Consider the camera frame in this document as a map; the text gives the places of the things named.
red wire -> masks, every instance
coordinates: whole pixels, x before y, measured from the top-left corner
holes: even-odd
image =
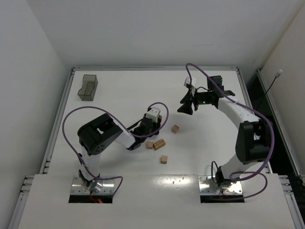
[[[99,203],[102,203],[102,201],[101,201],[100,199],[95,199],[95,198],[92,197],[92,192],[90,192],[90,200],[92,200],[92,201],[93,201],[94,203],[96,203],[96,204],[97,204],[98,202],[99,202]]]

white wall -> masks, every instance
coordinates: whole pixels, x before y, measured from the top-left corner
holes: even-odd
[[[39,172],[67,71],[25,0],[0,6],[0,229]]]
[[[305,173],[305,6],[285,32],[262,69],[267,87],[275,73],[283,73],[269,91],[275,102],[289,138],[296,152],[302,174]]]
[[[75,65],[262,67],[303,0],[27,0]]]

wooden cube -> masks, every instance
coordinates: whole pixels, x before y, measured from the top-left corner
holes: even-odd
[[[156,143],[153,144],[153,147],[155,150],[158,150],[163,146],[165,146],[165,141],[163,139],[161,139],[160,141],[157,141]]]
[[[152,149],[153,148],[153,142],[147,142],[146,143],[146,148]]]
[[[167,163],[167,156],[161,156],[161,164]]]
[[[174,125],[174,126],[172,127],[172,132],[174,132],[174,133],[176,134],[178,131],[179,131],[179,126]]]

metal mounting plate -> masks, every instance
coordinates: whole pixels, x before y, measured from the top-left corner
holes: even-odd
[[[111,196],[114,190],[114,180],[99,181],[97,188],[95,188],[93,195],[98,196]],[[74,176],[70,195],[89,195],[89,190],[83,185],[82,180]]]
[[[231,183],[227,187],[218,187],[211,179],[211,176],[198,176],[200,196],[240,196],[243,195],[242,184],[240,181]]]

white panel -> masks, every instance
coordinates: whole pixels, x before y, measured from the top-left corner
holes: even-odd
[[[283,70],[269,91],[275,102],[275,112],[294,146],[301,173],[305,173],[304,120],[304,60],[305,7],[296,16],[262,70],[263,81],[269,87],[276,72]]]
[[[72,176],[36,175],[19,229],[294,229],[277,174],[267,178],[246,203],[201,204],[196,175],[124,175],[112,204],[69,204]],[[242,184],[249,195],[264,179]]]
[[[0,229],[39,171],[66,70],[25,0],[0,7]]]
[[[75,65],[238,66],[248,79],[303,0],[27,0]]]

